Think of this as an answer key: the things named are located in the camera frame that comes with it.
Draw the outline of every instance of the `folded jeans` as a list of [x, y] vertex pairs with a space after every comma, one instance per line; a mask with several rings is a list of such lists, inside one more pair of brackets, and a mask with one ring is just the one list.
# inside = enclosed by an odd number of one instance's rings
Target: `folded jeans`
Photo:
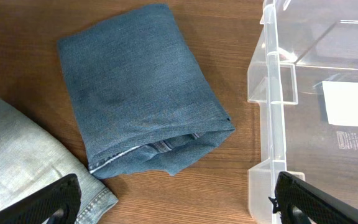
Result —
[[0, 211], [67, 174], [76, 174], [76, 224], [97, 223], [118, 199], [48, 132], [0, 99]]
[[165, 4], [102, 21], [58, 49], [97, 178], [175, 175], [234, 131]]

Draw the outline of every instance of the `wooden surface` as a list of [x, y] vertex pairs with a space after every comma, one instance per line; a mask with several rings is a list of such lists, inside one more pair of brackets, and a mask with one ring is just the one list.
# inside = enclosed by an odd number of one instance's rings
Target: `wooden surface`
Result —
[[[0, 97], [87, 165], [57, 40], [151, 1], [0, 0]], [[103, 182], [120, 202], [100, 223], [253, 223], [247, 170], [260, 162], [259, 107], [246, 102], [261, 0], [167, 1], [236, 132], [175, 177], [152, 171]]]

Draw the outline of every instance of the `blue denim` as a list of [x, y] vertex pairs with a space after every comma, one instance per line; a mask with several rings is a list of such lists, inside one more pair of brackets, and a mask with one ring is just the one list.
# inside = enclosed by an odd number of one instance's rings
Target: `blue denim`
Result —
[[81, 187], [75, 224], [96, 224], [116, 196], [46, 130], [0, 99], [0, 211], [67, 174], [76, 174]]
[[58, 49], [97, 178], [175, 175], [234, 131], [165, 4], [102, 21]]

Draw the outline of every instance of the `clear plastic bin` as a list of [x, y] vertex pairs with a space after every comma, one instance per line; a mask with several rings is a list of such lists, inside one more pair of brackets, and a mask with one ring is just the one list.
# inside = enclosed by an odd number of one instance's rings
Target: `clear plastic bin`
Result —
[[248, 69], [262, 151], [249, 170], [249, 211], [281, 223], [267, 197], [283, 170], [358, 209], [358, 127], [328, 123], [321, 83], [358, 82], [358, 1], [265, 0], [263, 12]]

